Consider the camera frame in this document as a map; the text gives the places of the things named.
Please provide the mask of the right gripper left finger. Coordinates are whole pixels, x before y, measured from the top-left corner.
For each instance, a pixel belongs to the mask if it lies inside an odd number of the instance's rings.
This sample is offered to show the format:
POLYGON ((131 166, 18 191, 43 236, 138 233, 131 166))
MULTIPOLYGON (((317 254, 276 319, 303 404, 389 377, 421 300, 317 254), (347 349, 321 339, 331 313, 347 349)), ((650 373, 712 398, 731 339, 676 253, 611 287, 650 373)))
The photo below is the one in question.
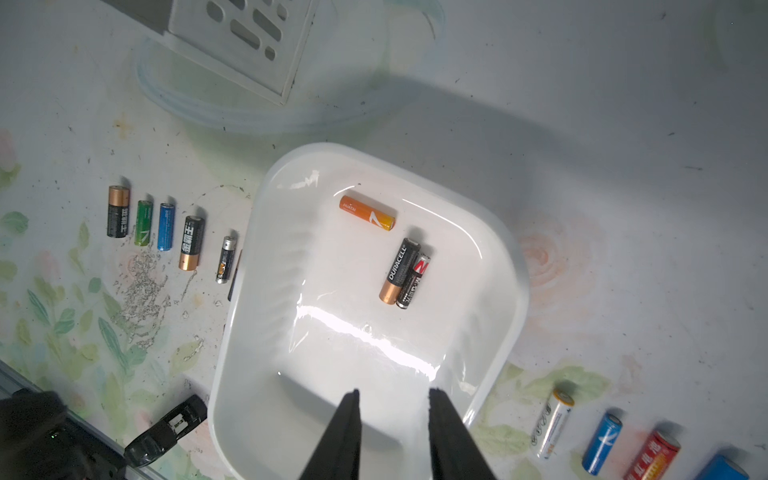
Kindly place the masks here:
POLYGON ((300 479, 358 480, 361 441, 360 392, 354 389, 343 396, 300 479))

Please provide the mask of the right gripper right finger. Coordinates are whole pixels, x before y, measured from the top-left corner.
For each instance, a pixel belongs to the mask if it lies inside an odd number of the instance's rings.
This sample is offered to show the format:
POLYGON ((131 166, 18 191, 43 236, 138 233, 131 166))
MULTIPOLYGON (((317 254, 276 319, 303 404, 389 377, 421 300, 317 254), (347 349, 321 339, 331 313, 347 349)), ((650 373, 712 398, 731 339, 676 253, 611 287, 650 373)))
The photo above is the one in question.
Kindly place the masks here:
POLYGON ((468 429, 443 390, 429 390, 428 432, 433 479, 495 479, 468 429))

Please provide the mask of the white orange AA battery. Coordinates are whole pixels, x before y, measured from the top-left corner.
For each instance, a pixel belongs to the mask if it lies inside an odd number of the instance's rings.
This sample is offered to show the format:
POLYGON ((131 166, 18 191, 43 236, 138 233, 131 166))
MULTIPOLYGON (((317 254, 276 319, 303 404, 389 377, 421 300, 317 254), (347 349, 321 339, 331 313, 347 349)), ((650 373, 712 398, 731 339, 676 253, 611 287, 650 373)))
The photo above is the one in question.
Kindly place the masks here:
POLYGON ((565 391, 558 388, 552 391, 530 437, 531 449, 538 459, 550 458, 574 405, 573 398, 565 391))

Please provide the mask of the blue battery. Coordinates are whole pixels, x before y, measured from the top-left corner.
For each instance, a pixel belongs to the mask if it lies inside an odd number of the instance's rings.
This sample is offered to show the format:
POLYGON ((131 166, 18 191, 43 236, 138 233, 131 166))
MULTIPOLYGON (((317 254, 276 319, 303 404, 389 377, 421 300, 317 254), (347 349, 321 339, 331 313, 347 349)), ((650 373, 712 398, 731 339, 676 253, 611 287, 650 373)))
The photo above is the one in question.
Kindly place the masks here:
POLYGON ((175 206, 171 203, 162 203, 159 210, 157 249, 167 252, 173 246, 173 233, 175 221, 175 206))
POLYGON ((597 476, 608 455, 615 445, 623 424, 620 418, 606 412, 582 457, 582 468, 592 476, 597 476))
POLYGON ((717 454, 713 456, 695 480, 748 480, 749 475, 737 463, 728 457, 717 454))

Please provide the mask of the black red silver AAA battery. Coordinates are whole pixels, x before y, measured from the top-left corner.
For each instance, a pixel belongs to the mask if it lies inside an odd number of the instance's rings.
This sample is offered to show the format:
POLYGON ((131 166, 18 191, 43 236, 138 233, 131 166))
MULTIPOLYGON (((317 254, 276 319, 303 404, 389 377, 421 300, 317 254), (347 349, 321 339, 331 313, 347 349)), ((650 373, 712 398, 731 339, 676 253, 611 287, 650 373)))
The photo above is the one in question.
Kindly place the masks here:
POLYGON ((414 262, 406 281, 398 295, 395 304, 401 309, 407 309, 413 301, 415 292, 421 283, 421 280, 431 263, 431 257, 420 253, 414 262))

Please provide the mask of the red AA battery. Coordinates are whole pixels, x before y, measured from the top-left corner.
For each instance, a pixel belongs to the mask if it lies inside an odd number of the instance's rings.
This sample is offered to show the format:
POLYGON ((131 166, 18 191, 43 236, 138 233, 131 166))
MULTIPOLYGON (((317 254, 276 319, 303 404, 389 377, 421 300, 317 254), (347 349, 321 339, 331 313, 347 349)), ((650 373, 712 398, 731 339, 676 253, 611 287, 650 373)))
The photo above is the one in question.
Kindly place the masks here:
POLYGON ((681 449, 670 434, 654 430, 628 467, 624 480, 660 480, 681 449))

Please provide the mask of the green battery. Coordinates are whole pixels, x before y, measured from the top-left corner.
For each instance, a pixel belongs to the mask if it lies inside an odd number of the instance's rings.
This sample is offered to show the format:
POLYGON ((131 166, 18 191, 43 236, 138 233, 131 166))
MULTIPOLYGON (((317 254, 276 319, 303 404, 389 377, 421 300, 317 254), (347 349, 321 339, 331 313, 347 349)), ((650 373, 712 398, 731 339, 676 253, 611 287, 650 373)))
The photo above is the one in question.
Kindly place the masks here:
POLYGON ((135 224, 134 244, 136 246, 148 246, 151 239, 153 202, 149 200, 139 200, 137 203, 137 214, 135 224))

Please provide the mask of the black copper Duracell AA battery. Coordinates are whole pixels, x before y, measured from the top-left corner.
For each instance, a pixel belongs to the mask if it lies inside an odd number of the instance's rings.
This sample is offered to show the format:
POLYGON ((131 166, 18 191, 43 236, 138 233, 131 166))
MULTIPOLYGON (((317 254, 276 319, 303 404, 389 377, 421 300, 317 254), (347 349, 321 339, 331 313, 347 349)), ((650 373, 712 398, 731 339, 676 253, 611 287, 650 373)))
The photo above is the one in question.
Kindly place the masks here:
POLYGON ((111 185, 108 190, 107 236, 124 238, 129 227, 130 189, 111 185))

